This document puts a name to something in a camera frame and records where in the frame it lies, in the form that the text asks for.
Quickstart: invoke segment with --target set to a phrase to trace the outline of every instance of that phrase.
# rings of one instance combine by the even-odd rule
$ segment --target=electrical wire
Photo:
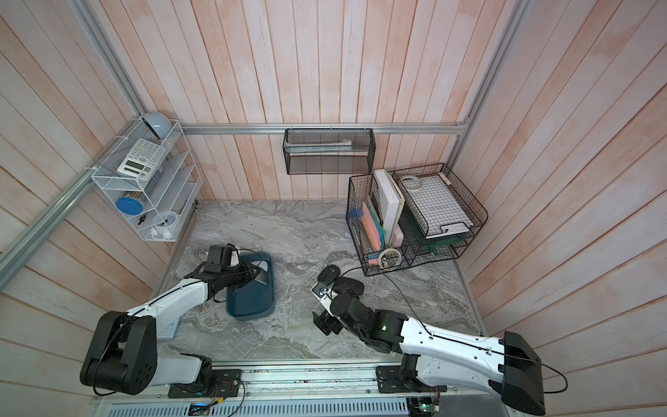
[[[217,397],[218,392],[220,392],[220,388],[218,388],[217,385],[216,385],[215,386],[215,395],[213,396],[213,399],[211,400],[211,404],[209,404],[209,406],[208,406],[209,410],[211,410],[211,407],[215,403],[215,397]]]
[[[132,314],[130,317],[134,317],[134,316],[136,316],[137,314],[141,313],[144,310],[146,310],[146,309],[142,308],[141,310],[138,310],[138,311],[134,312],[134,314]],[[102,355],[100,355],[99,360],[97,361],[97,366],[95,367],[95,372],[93,373],[93,381],[91,383],[91,385],[93,386],[93,392],[95,393],[96,396],[106,397],[107,395],[112,395],[112,394],[115,394],[116,392],[118,392],[118,391],[111,391],[111,392],[107,392],[107,393],[104,393],[104,394],[100,394],[97,391],[97,387],[95,386],[95,380],[97,379],[97,371],[99,370],[99,366],[102,363],[102,359],[104,359],[104,355],[107,354],[107,351],[109,350],[109,347],[111,346],[113,341],[116,339],[116,337],[118,337],[118,335],[121,333],[121,330],[125,327],[125,325],[127,323],[129,323],[129,321],[130,321],[129,319],[127,321],[125,321],[125,323],[121,324],[121,326],[118,328],[118,330],[116,330],[116,333],[114,333],[113,336],[109,339],[109,341],[107,342],[107,345],[104,347],[104,350],[102,351]]]
[[[342,277],[344,277],[345,274],[348,273],[348,272],[350,272],[350,271],[354,271],[354,270],[362,270],[363,268],[364,268],[364,267],[362,267],[362,266],[358,266],[358,267],[356,267],[356,268],[350,268],[350,269],[348,269],[347,271],[345,271],[344,273],[340,274],[340,275],[338,276],[338,278],[342,278]]]
[[[213,295],[213,301],[216,302],[216,303],[220,303],[220,304],[222,304],[222,303],[226,303],[226,302],[228,302],[230,299],[232,299],[232,298],[236,295],[237,292],[238,292],[238,291],[234,291],[229,297],[227,297],[226,300],[222,300],[222,301],[218,301],[218,300],[216,300],[216,299],[215,299],[215,294],[214,294],[214,295]]]
[[[561,393],[561,392],[565,392],[565,390],[568,389],[568,386],[570,386],[570,384],[568,383],[568,379],[567,379],[567,377],[565,377],[565,375],[564,375],[561,371],[556,370],[556,369],[552,368],[551,366],[549,366],[549,365],[547,365],[547,364],[543,364],[542,362],[539,362],[539,361],[537,361],[537,360],[528,359],[528,358],[522,358],[522,357],[520,357],[520,356],[514,356],[514,355],[506,354],[506,353],[503,353],[503,352],[497,352],[497,351],[492,350],[492,349],[481,348],[481,347],[479,347],[479,346],[475,346],[475,345],[470,344],[470,343],[462,342],[461,340],[456,340],[456,339],[446,338],[446,337],[439,336],[439,335],[437,335],[437,334],[433,334],[433,333],[429,332],[429,330],[428,330],[428,329],[426,328],[426,326],[424,325],[424,322],[422,321],[422,319],[417,315],[417,313],[415,312],[415,310],[412,308],[412,305],[410,305],[410,302],[408,301],[408,298],[406,297],[406,295],[403,294],[403,292],[402,292],[401,289],[398,287],[398,285],[396,285],[396,283],[394,282],[394,280],[391,279],[391,278],[390,278],[387,274],[385,274],[384,272],[380,272],[380,273],[381,273],[385,278],[387,278],[387,279],[388,279],[388,280],[389,280],[389,281],[396,287],[396,289],[398,290],[399,293],[401,293],[401,295],[403,296],[403,299],[406,301],[406,304],[408,305],[408,307],[410,307],[410,311],[412,311],[412,314],[415,315],[415,318],[416,318],[417,321],[422,325],[422,327],[424,328],[424,330],[426,331],[426,333],[429,334],[429,336],[431,336],[431,337],[436,337],[436,338],[439,338],[439,339],[448,340],[448,341],[450,341],[450,342],[456,342],[456,343],[463,344],[463,345],[469,346],[469,347],[471,347],[471,348],[475,348],[475,349],[483,350],[483,351],[486,351],[486,352],[491,352],[491,353],[495,353],[495,354],[498,354],[498,355],[503,355],[503,356],[505,356],[506,358],[512,358],[512,359],[518,359],[518,360],[525,360],[525,361],[527,361],[527,362],[533,362],[533,363],[535,363],[535,364],[544,366],[545,368],[549,368],[549,369],[551,369],[552,371],[554,371],[555,373],[557,373],[558,375],[560,375],[561,377],[563,377],[563,379],[565,380],[565,388],[563,388],[563,389],[561,389],[561,390],[558,390],[558,391],[544,391],[544,394],[559,394],[559,393]]]
[[[185,287],[189,287],[189,286],[191,286],[191,285],[198,284],[198,283],[200,283],[200,282],[203,282],[203,281],[202,281],[202,280],[198,280],[198,281],[194,281],[194,282],[189,282],[189,283],[187,283],[187,284],[184,285],[184,286],[179,286],[179,287],[176,287],[176,288],[172,288],[170,291],[167,291],[166,293],[160,295],[160,297],[157,297],[156,299],[152,300],[150,303],[148,303],[148,304],[146,305],[146,307],[150,307],[150,306],[152,306],[152,305],[155,304],[156,302],[160,301],[162,298],[164,298],[164,297],[166,297],[166,296],[168,296],[168,295],[170,295],[170,294],[172,294],[172,293],[174,293],[174,292],[176,292],[176,291],[182,290],[182,289],[184,289]],[[140,310],[137,310],[136,312],[132,313],[132,315],[130,315],[130,317],[135,317],[137,314],[139,314],[139,313],[141,313],[142,311],[146,310],[146,307],[144,307],[144,308],[142,308],[142,309],[140,309]],[[104,347],[104,350],[102,351],[102,355],[100,355],[99,360],[97,361],[97,365],[96,365],[96,367],[95,367],[95,373],[93,373],[93,381],[92,381],[92,384],[91,384],[91,385],[93,386],[93,392],[94,392],[95,395],[97,395],[97,396],[105,397],[105,396],[107,396],[107,395],[112,395],[112,394],[115,394],[115,393],[117,392],[117,391],[112,391],[112,392],[107,392],[107,393],[105,393],[105,394],[100,394],[100,393],[97,391],[97,386],[95,386],[95,381],[96,381],[96,379],[97,379],[97,371],[99,370],[99,366],[100,366],[101,363],[102,363],[102,359],[104,359],[104,355],[107,354],[107,351],[108,351],[109,348],[111,347],[112,343],[115,341],[115,339],[118,337],[118,335],[120,335],[121,331],[124,329],[124,327],[125,327],[128,323],[130,323],[130,320],[125,321],[125,323],[123,323],[123,324],[118,328],[118,330],[116,330],[116,332],[112,335],[112,337],[111,337],[111,338],[109,339],[109,341],[107,342],[107,345]]]
[[[239,251],[240,251],[240,250],[247,250],[248,252],[252,252],[252,253],[254,253],[255,255],[257,255],[257,257],[259,258],[258,260],[261,260],[261,255],[258,254],[258,253],[255,252],[255,251],[253,251],[252,249],[245,249],[245,248],[239,248],[239,249],[236,249],[236,255],[237,255],[237,256],[239,255]]]
[[[241,410],[241,406],[243,405],[243,401],[245,401],[245,394],[247,393],[247,389],[245,389],[245,384],[243,383],[243,380],[239,379],[239,382],[243,386],[243,396],[241,397],[241,404],[234,410],[229,416],[227,417],[232,417],[238,410]]]

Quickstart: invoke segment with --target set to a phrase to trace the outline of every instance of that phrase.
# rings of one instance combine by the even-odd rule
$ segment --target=ventilated metal panel
[[[107,417],[187,416],[188,403],[114,404]],[[211,409],[210,416],[229,416],[238,401],[225,401]],[[403,416],[408,414],[405,398],[336,398],[323,400],[247,401],[236,416],[336,417]]]

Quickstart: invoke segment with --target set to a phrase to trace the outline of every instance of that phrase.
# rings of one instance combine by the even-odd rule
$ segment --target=white tape roll
[[[176,212],[161,212],[159,215],[156,214],[153,218],[153,223],[155,225],[155,231],[161,234],[165,239],[170,239],[173,237],[173,229],[176,226],[176,221],[178,220],[178,214]]]

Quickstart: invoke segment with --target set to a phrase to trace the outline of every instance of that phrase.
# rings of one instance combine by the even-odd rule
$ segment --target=robotic arm
[[[211,360],[158,356],[157,335],[218,291],[240,288],[255,279],[265,280],[265,272],[249,262],[239,263],[237,248],[211,246],[207,261],[174,288],[126,312],[108,312],[100,318],[81,368],[81,383],[133,395],[162,384],[206,392],[215,382]]]
[[[315,324],[327,335],[345,327],[379,352],[404,355],[397,370],[376,370],[380,392],[455,385],[499,394],[519,411],[545,414],[541,361],[519,334],[469,336],[390,310],[373,311],[359,300],[363,283],[339,274],[338,267],[328,266],[317,277],[312,292],[325,311],[313,313]]]

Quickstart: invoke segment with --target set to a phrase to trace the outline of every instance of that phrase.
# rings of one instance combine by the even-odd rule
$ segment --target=pink wooden wall
[[[489,211],[461,267],[490,333],[567,373],[552,415],[667,412],[666,21],[665,0],[534,2],[455,167]]]
[[[147,106],[183,123],[452,122],[516,0],[91,0]],[[446,160],[455,137],[379,135],[377,167]],[[205,199],[344,198],[285,172],[282,138],[193,136]]]
[[[133,116],[67,0],[0,1],[0,252]],[[150,299],[169,251],[89,193],[0,294],[0,414],[80,415],[98,319]]]

